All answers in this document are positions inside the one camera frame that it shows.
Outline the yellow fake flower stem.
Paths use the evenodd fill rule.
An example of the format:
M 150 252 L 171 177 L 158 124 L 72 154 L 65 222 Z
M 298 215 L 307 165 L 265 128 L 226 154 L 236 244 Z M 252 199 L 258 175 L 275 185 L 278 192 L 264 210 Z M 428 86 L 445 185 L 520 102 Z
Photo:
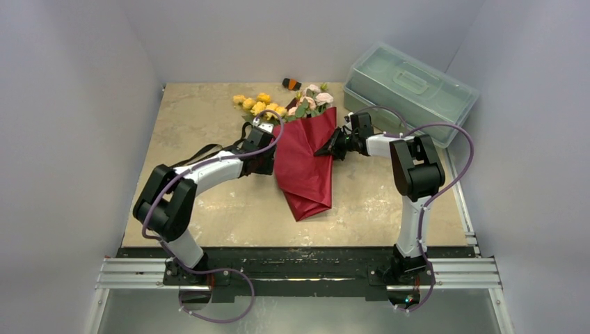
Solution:
M 271 96 L 266 93 L 259 93 L 256 97 L 234 95 L 232 103 L 234 108 L 243 111 L 241 117 L 247 122 L 259 116 L 261 121 L 277 125 L 278 118 L 284 118 L 287 115 L 287 108 L 273 102 Z

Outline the dark red wrapping paper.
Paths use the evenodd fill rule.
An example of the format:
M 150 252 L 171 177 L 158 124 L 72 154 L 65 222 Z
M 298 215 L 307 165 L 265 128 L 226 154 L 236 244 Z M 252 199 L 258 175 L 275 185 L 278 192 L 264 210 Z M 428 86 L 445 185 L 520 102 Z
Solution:
M 316 156 L 336 130 L 337 108 L 291 121 L 282 127 L 276 145 L 273 174 L 296 221 L 332 207 L 333 158 Z

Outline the peach fake rose stem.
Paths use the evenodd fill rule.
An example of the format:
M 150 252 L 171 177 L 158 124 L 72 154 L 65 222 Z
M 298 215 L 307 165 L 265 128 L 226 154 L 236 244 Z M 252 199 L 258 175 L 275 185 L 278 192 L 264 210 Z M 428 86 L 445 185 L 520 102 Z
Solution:
M 299 91 L 292 102 L 287 106 L 285 120 L 287 122 L 295 121 L 301 118 L 312 118 L 319 115 L 319 106 L 316 96 L 319 93 L 307 89 Z

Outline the pink fake rose stem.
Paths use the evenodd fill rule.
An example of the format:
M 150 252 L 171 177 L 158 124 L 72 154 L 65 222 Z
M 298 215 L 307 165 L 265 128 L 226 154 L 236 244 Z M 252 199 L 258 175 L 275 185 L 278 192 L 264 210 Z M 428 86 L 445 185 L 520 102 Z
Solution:
M 303 115 L 311 118 L 332 107 L 334 97 L 329 93 L 327 83 L 322 83 L 319 86 L 310 84 L 301 92 L 299 102 L 304 106 Z

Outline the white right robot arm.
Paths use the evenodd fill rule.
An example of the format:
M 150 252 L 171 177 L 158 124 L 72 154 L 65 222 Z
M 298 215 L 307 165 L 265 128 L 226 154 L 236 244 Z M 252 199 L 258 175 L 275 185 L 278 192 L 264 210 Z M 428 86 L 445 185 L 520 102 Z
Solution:
M 389 264 L 373 269 L 385 284 L 407 283 L 427 269 L 426 227 L 429 204 L 446 176 L 431 137 L 375 134 L 368 112 L 350 113 L 348 123 L 335 129 L 315 156 L 343 160 L 347 152 L 389 158 L 396 190 L 402 197 L 399 236 Z

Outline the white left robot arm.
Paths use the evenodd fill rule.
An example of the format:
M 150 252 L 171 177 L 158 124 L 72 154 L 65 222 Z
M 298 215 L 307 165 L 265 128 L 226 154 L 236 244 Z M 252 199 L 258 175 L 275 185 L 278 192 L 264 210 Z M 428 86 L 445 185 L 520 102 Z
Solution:
M 212 284 L 216 277 L 206 252 L 189 231 L 195 199 L 201 193 L 230 180 L 251 174 L 271 175 L 275 154 L 273 125 L 246 122 L 241 138 L 194 164 L 156 166 L 132 210 L 142 233 L 153 232 L 173 255 L 166 277 L 186 284 Z

